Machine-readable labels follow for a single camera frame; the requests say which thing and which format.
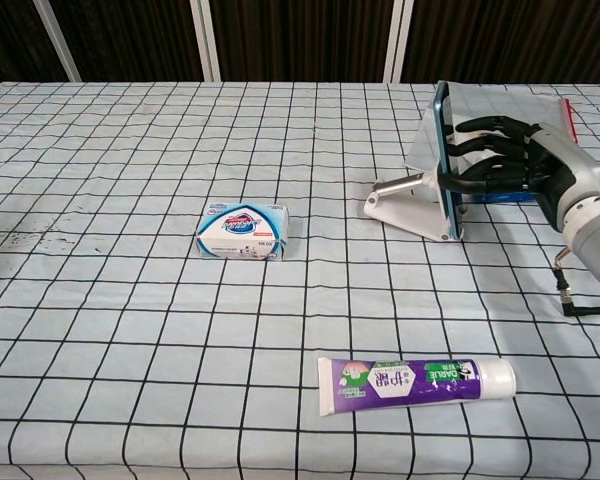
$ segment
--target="white cap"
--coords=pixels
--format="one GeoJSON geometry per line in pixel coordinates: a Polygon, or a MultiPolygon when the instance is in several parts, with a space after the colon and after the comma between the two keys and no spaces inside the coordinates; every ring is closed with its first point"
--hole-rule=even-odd
{"type": "Polygon", "coordinates": [[[474,360],[480,370],[480,398],[511,398],[516,394],[516,374],[502,358],[474,360]]]}

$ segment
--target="toothpaste tube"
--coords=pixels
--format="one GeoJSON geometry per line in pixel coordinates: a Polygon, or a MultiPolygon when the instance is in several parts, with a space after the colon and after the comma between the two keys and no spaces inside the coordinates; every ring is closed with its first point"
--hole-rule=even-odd
{"type": "Polygon", "coordinates": [[[510,398],[516,393],[511,365],[487,360],[318,359],[320,415],[367,408],[510,398]]]}
{"type": "Polygon", "coordinates": [[[215,203],[208,206],[194,241],[202,257],[282,260],[288,226],[286,207],[215,203]]]}

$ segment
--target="curtain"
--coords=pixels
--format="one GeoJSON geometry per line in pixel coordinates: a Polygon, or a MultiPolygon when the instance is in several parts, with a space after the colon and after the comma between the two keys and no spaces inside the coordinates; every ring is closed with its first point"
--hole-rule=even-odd
{"type": "Polygon", "coordinates": [[[51,0],[84,81],[202,80],[188,0],[51,0]]]}
{"type": "Polygon", "coordinates": [[[66,81],[31,0],[0,0],[0,82],[66,81]]]}
{"type": "Polygon", "coordinates": [[[380,82],[392,0],[211,0],[223,80],[380,82]]]}
{"type": "Polygon", "coordinates": [[[402,81],[600,83],[600,0],[416,0],[402,81]]]}

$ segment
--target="phone screen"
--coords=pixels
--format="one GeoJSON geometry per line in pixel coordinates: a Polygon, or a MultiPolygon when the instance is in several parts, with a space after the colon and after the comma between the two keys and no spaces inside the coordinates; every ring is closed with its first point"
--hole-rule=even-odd
{"type": "MultiPolygon", "coordinates": [[[[455,145],[453,114],[451,112],[451,97],[449,95],[449,84],[439,82],[433,100],[433,111],[438,136],[438,149],[440,153],[439,169],[441,173],[458,173],[458,161],[456,157],[449,155],[448,146],[455,145]]],[[[440,187],[444,212],[449,219],[450,233],[453,239],[460,240],[462,230],[457,214],[458,206],[462,203],[462,195],[450,192],[440,187]]]]}

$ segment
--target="black cable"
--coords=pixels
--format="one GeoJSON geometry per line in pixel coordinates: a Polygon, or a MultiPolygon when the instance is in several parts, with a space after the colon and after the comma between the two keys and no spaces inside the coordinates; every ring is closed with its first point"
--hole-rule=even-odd
{"type": "Polygon", "coordinates": [[[569,282],[564,276],[562,268],[554,267],[551,269],[553,276],[556,277],[556,288],[560,292],[560,301],[562,303],[562,313],[565,317],[585,317],[587,315],[600,315],[600,307],[576,307],[573,298],[569,292],[569,282]]]}

